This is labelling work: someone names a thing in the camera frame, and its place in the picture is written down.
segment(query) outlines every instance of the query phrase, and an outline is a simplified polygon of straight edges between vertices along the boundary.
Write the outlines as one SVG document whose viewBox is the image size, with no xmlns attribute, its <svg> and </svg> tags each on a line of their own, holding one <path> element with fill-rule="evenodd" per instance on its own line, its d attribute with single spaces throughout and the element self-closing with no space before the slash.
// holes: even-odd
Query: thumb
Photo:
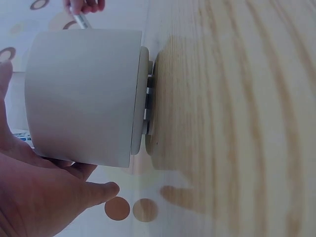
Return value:
<svg viewBox="0 0 316 237">
<path fill-rule="evenodd" d="M 12 143 L 12 133 L 6 120 L 4 98 L 8 91 L 12 77 L 12 64 L 10 61 L 0 63 L 0 149 L 7 150 Z"/>
<path fill-rule="evenodd" d="M 8 91 L 9 82 L 12 77 L 12 63 L 5 61 L 0 63 L 0 99 L 5 98 L 6 92 Z"/>
<path fill-rule="evenodd" d="M 119 186 L 114 182 L 106 184 L 86 182 L 85 191 L 85 203 L 87 207 L 92 207 L 114 198 L 119 193 Z"/>
</svg>

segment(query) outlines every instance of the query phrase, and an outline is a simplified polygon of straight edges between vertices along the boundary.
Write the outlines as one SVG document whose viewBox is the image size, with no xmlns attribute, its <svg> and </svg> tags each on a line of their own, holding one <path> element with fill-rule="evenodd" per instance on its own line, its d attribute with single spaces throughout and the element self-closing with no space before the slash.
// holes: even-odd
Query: wooden board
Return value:
<svg viewBox="0 0 316 237">
<path fill-rule="evenodd" d="M 315 236 L 315 0 L 152 0 L 147 24 L 147 235 Z"/>
</svg>

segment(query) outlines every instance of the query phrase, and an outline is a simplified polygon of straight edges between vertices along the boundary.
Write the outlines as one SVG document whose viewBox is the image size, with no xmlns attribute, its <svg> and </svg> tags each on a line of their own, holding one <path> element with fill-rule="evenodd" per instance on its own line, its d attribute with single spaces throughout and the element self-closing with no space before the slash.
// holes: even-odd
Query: finger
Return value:
<svg viewBox="0 0 316 237">
<path fill-rule="evenodd" d="M 87 4 L 91 6 L 91 12 L 95 13 L 98 11 L 99 6 L 95 0 L 86 0 Z"/>
<path fill-rule="evenodd" d="M 85 203 L 87 207 L 96 206 L 111 200 L 119 193 L 119 186 L 114 182 L 106 184 L 85 183 Z"/>
<path fill-rule="evenodd" d="M 85 3 L 81 11 L 83 12 L 83 14 L 88 14 L 91 12 L 91 10 L 92 10 L 92 7 Z"/>
<path fill-rule="evenodd" d="M 83 0 L 70 0 L 70 6 L 72 8 L 72 14 L 80 14 L 83 8 Z"/>
<path fill-rule="evenodd" d="M 71 15 L 70 12 L 70 0 L 63 0 L 64 10 Z"/>
<path fill-rule="evenodd" d="M 13 74 L 11 61 L 0 63 L 0 99 L 4 99 Z"/>
<path fill-rule="evenodd" d="M 76 176 L 77 178 L 86 181 L 96 167 L 97 166 L 93 164 L 76 162 L 72 166 L 63 167 L 63 169 Z"/>
<path fill-rule="evenodd" d="M 13 135 L 6 120 L 4 98 L 12 77 L 12 64 L 5 61 L 0 64 L 0 149 L 8 150 L 13 144 Z"/>
<path fill-rule="evenodd" d="M 105 7 L 105 0 L 98 0 L 99 11 L 103 11 Z"/>
<path fill-rule="evenodd" d="M 46 160 L 52 162 L 55 166 L 57 166 L 59 168 L 69 167 L 73 164 L 72 161 L 67 161 L 67 160 L 52 159 L 52 158 L 47 158 L 47 157 L 43 157 L 43 159 L 46 159 Z"/>
</svg>

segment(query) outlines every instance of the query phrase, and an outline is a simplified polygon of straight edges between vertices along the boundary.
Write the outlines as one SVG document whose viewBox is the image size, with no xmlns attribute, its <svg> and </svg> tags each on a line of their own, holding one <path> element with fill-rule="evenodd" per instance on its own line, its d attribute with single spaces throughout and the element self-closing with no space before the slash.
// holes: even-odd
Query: white cylindrical object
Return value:
<svg viewBox="0 0 316 237">
<path fill-rule="evenodd" d="M 129 166 L 141 36 L 141 31 L 92 29 L 35 38 L 25 102 L 36 153 Z"/>
</svg>

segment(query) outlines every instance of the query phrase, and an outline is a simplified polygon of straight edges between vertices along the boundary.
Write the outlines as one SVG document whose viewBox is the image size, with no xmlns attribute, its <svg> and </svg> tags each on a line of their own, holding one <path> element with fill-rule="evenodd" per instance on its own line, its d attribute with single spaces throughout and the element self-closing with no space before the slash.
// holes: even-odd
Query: polka dot pattern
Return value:
<svg viewBox="0 0 316 237">
<path fill-rule="evenodd" d="M 0 51 L 0 63 L 6 60 L 12 60 L 15 56 L 16 50 L 13 47 L 4 48 Z"/>
<path fill-rule="evenodd" d="M 49 0 L 36 0 L 30 6 L 30 10 L 39 10 L 43 7 L 46 7 L 48 3 L 49 3 Z"/>
<path fill-rule="evenodd" d="M 122 197 L 115 197 L 106 202 L 104 209 L 107 216 L 115 221 L 124 220 L 130 213 L 130 206 Z"/>
<path fill-rule="evenodd" d="M 135 202 L 133 206 L 133 214 L 135 218 L 141 222 L 150 222 L 157 218 L 157 204 L 148 198 L 142 198 Z"/>
<path fill-rule="evenodd" d="M 79 29 L 79 26 L 76 21 L 71 21 L 71 22 L 68 22 L 63 28 L 63 30 L 68 30 L 68 29 Z"/>
</svg>

